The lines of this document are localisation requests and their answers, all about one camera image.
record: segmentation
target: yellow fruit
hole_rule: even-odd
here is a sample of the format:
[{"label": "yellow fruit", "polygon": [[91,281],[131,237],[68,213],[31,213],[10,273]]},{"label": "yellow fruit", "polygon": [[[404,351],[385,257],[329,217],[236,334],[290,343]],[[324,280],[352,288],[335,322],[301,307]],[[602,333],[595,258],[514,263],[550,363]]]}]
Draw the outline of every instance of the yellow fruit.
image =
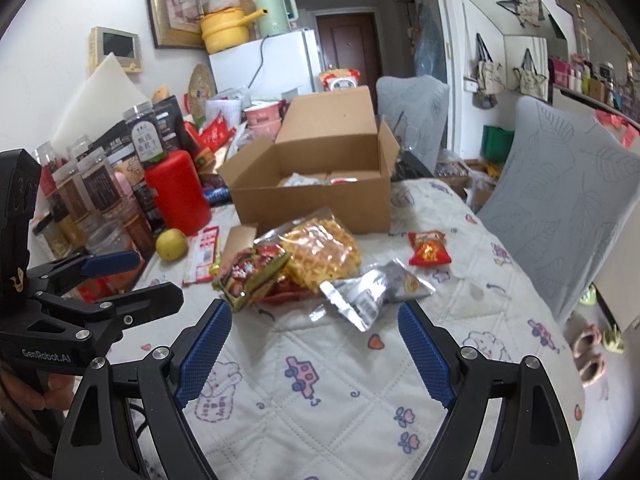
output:
[{"label": "yellow fruit", "polygon": [[189,240],[180,229],[169,229],[156,240],[156,251],[166,262],[174,262],[189,252]]}]

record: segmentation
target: waffle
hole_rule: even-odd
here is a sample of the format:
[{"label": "waffle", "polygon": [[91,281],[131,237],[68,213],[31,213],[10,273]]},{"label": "waffle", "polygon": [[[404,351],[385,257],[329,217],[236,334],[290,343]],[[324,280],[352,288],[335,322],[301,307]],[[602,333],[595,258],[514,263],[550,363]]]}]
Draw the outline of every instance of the waffle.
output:
[{"label": "waffle", "polygon": [[361,257],[356,241],[334,220],[312,219],[282,237],[290,254],[287,272],[296,283],[314,292],[320,284],[358,273]]}]

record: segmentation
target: red plastic canister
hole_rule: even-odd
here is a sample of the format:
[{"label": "red plastic canister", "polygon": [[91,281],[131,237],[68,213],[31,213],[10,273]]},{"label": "red plastic canister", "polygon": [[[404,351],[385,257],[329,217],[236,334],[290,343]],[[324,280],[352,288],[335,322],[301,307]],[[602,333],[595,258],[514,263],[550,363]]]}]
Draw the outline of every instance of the red plastic canister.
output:
[{"label": "red plastic canister", "polygon": [[165,160],[145,170],[145,180],[155,190],[154,201],[170,228],[191,236],[211,220],[211,209],[188,152],[169,153]]}]

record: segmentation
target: brown wooden door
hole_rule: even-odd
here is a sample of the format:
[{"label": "brown wooden door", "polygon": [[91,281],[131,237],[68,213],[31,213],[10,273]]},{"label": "brown wooden door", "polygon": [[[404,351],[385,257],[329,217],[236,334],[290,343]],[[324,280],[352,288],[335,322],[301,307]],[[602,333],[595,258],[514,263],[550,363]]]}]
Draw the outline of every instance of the brown wooden door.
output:
[{"label": "brown wooden door", "polygon": [[378,110],[376,82],[382,76],[378,31],[373,13],[318,16],[318,31],[327,70],[360,70],[360,85],[368,86]]}]

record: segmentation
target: green slipper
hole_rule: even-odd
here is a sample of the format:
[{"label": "green slipper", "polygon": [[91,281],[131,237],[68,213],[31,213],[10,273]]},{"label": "green slipper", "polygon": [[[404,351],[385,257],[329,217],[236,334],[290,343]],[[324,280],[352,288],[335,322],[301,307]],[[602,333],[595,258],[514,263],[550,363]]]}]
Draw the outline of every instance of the green slipper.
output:
[{"label": "green slipper", "polygon": [[614,325],[613,330],[605,330],[602,333],[602,345],[610,352],[622,354],[625,352],[625,342],[622,341],[622,333],[618,326]]},{"label": "green slipper", "polygon": [[598,295],[596,294],[596,286],[591,283],[589,288],[580,297],[580,304],[583,306],[593,306],[598,302]]}]

